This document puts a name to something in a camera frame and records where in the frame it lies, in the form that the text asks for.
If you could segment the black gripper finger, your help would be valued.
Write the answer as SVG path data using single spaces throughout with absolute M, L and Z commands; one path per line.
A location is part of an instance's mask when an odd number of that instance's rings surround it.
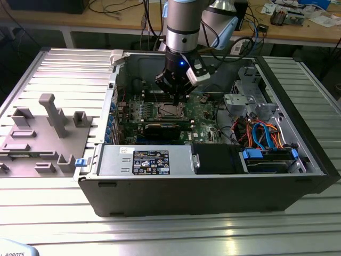
M 195 88 L 196 86 L 193 86 L 188 79 L 179 81 L 177 85 L 177 104 L 179 104 L 182 100 L 185 100 L 186 96 Z
M 170 72 L 163 71 L 155 77 L 156 85 L 171 98 L 173 106 L 178 105 L 177 84 L 172 79 Z

